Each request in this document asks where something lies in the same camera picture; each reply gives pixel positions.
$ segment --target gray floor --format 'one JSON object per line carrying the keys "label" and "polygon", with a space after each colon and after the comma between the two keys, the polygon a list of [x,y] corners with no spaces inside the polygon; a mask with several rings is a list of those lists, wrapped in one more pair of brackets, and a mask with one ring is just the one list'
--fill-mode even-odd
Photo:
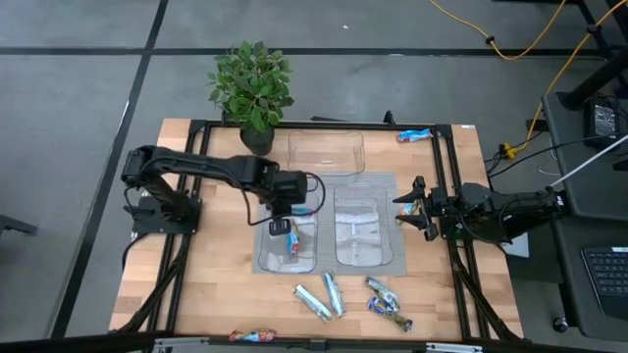
{"label": "gray floor", "polygon": [[[494,34],[502,47],[525,47],[555,6],[441,0]],[[605,11],[590,1],[596,18]],[[2,0],[0,46],[143,47],[158,0]],[[567,7],[541,47],[572,48],[584,33]],[[604,26],[622,44],[616,25]],[[483,48],[472,29],[427,1],[170,0],[157,47],[229,47],[263,39],[282,47]],[[474,124],[485,156],[525,137],[539,97],[564,58],[504,62],[473,57],[293,56],[287,119],[313,115],[378,122],[392,110],[400,122]],[[0,214],[38,224],[36,237],[5,232],[0,240],[0,340],[46,334],[98,179],[124,111],[137,56],[0,56]],[[568,89],[602,62],[577,60],[560,81]],[[150,61],[125,150],[153,143],[164,118],[217,119],[207,102],[211,56],[159,56]],[[542,136],[525,153],[546,147]],[[499,176],[503,191],[555,179],[550,155]],[[113,184],[70,327],[70,335],[105,332],[121,275],[131,220]],[[555,286],[514,280],[526,336],[535,342],[626,351],[624,343],[557,334]],[[236,351],[232,348],[218,350]]]}

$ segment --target clear plastic container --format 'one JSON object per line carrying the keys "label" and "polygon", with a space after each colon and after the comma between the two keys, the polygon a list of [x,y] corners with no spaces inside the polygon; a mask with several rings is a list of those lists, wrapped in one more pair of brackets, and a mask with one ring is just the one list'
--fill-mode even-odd
{"label": "clear plastic container", "polygon": [[288,137],[288,168],[329,177],[364,172],[364,137],[358,131],[310,132],[297,130]]}
{"label": "clear plastic container", "polygon": [[335,188],[336,257],[341,264],[375,267],[393,260],[388,199],[388,194],[375,185]]}
{"label": "clear plastic container", "polygon": [[[314,192],[308,192],[304,204],[293,205],[293,212],[307,212],[315,210],[319,205],[319,197]],[[270,214],[265,211],[264,217]],[[290,254],[288,250],[288,235],[271,235],[268,223],[262,227],[262,242],[258,257],[259,267],[265,271],[282,274],[309,273],[316,267],[316,242],[318,235],[318,214],[306,217],[289,217],[292,228],[298,236],[299,250]]]}

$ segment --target green leaves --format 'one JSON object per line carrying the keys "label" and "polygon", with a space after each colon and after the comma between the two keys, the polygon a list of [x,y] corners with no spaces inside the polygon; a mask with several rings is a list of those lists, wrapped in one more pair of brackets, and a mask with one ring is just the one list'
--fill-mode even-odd
{"label": "green leaves", "polygon": [[218,71],[207,73],[209,100],[229,112],[229,119],[245,128],[265,131],[284,117],[282,107],[291,106],[289,59],[281,51],[269,54],[264,43],[246,41],[227,55],[214,58]]}

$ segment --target yellow cable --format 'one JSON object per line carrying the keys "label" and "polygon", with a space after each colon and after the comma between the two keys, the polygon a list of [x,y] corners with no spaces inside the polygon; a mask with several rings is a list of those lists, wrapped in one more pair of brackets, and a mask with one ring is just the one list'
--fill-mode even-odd
{"label": "yellow cable", "polygon": [[[443,7],[441,7],[441,5],[437,4],[436,1],[434,0],[430,0],[430,2],[432,3],[432,5],[436,6],[437,9],[441,10],[442,13],[444,13],[445,15],[451,17],[452,19],[460,22],[461,24],[464,25],[468,25],[470,27],[472,27],[473,29],[479,31],[482,35],[484,35],[485,38],[489,38],[490,36],[483,31],[481,28],[479,28],[476,25],[473,25],[467,21],[464,21],[462,19],[460,19],[458,16],[448,12],[447,10],[445,10]],[[497,54],[503,59],[503,60],[508,60],[508,61],[515,61],[517,59],[520,59],[522,57],[524,57],[526,54],[528,54],[530,52],[530,50],[532,50],[538,43],[539,41],[541,41],[541,39],[543,39],[543,37],[546,35],[546,33],[548,32],[548,30],[550,29],[551,25],[553,25],[554,21],[556,20],[556,18],[558,17],[558,15],[560,14],[560,12],[562,11],[562,8],[565,6],[565,4],[567,3],[567,0],[562,0],[562,2],[560,3],[560,6],[558,6],[558,9],[556,9],[556,12],[553,14],[553,16],[551,17],[551,20],[549,20],[548,25],[546,25],[546,27],[543,29],[543,31],[539,34],[539,36],[537,36],[537,39],[535,39],[532,44],[530,45],[530,47],[528,47],[528,49],[524,50],[521,54],[513,56],[513,57],[509,57],[509,56],[505,56],[503,55],[500,51],[499,48],[497,48],[497,46],[495,45],[495,41],[491,41],[491,46],[493,47],[493,49],[497,52]]]}
{"label": "yellow cable", "polygon": [[[608,10],[608,12],[606,14],[604,14],[604,16],[602,16],[602,18],[596,23],[596,26],[601,25],[604,21],[606,21],[606,19],[615,11],[617,10],[620,6],[623,6],[628,0],[622,0],[619,3],[617,3],[617,5],[613,6],[610,10]],[[553,78],[553,81],[549,84],[548,89],[546,90],[546,94],[550,94],[551,90],[553,89],[553,87],[556,85],[556,83],[558,82],[558,79],[562,76],[562,74],[565,72],[565,70],[567,70],[567,68],[569,67],[569,65],[571,65],[571,63],[573,62],[573,59],[576,57],[576,54],[578,54],[578,52],[580,51],[580,49],[582,48],[583,45],[585,45],[585,43],[587,42],[587,40],[589,40],[589,38],[591,37],[590,34],[587,34],[584,36],[584,38],[582,38],[582,40],[580,41],[580,44],[578,44],[578,46],[576,47],[576,49],[574,49],[573,53],[571,54],[571,56],[569,57],[569,59],[567,60],[567,62],[565,63],[565,65],[562,67],[562,69],[560,69],[560,71],[558,72],[558,74],[556,75],[556,77]],[[534,115],[534,119],[532,120],[532,123],[530,124],[530,130],[528,131],[528,136],[526,137],[525,143],[517,148],[513,148],[511,149],[512,152],[517,153],[521,150],[523,150],[524,148],[526,148],[526,146],[528,145],[528,141],[530,141],[530,137],[532,136],[532,131],[534,131],[534,125],[537,122],[537,120],[539,119],[539,115],[541,114],[541,109],[543,108],[543,104],[539,103],[539,107],[537,108],[537,113],[535,113]]]}

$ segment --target wooden table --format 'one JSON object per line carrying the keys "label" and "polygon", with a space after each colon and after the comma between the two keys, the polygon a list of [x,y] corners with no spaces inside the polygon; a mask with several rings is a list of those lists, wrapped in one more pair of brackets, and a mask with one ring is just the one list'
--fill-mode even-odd
{"label": "wooden table", "polygon": [[[165,120],[158,144],[183,151],[189,123],[190,120]],[[487,184],[475,128],[452,126],[452,129],[463,182]],[[273,152],[268,156],[278,161],[282,168],[287,164],[290,132],[290,129],[276,130]],[[399,194],[409,192],[412,180],[419,175],[425,177],[428,188],[436,186],[431,142],[399,144],[394,140],[393,131],[361,132],[366,171],[395,172]],[[447,185],[452,185],[444,141],[441,149]],[[238,130],[212,128],[208,155],[231,157],[238,154],[249,154],[239,140]],[[175,185],[177,177],[166,176],[166,180]],[[373,292],[365,285],[362,276],[338,277],[346,314],[325,324],[292,293],[297,284],[302,284],[323,302],[329,303],[320,276],[252,273],[255,230],[246,224],[240,192],[221,182],[204,179],[200,196],[204,206],[198,232],[191,240],[176,333],[225,335],[234,329],[273,328],[281,337],[461,339],[451,267],[446,244],[441,239],[426,242],[416,228],[403,226],[408,274],[405,277],[380,277],[398,295],[401,314],[414,321],[411,332],[403,333],[394,324],[367,311],[366,302]],[[249,199],[256,203],[255,196],[249,195]],[[152,290],[164,238],[163,234],[149,235],[130,252],[111,328],[126,323]],[[474,246],[483,292],[510,329],[521,335],[503,254],[492,245],[475,242]],[[165,299],[162,304],[160,328],[165,323],[168,302],[169,299]],[[478,334],[473,300],[468,293],[466,302],[472,331]]]}

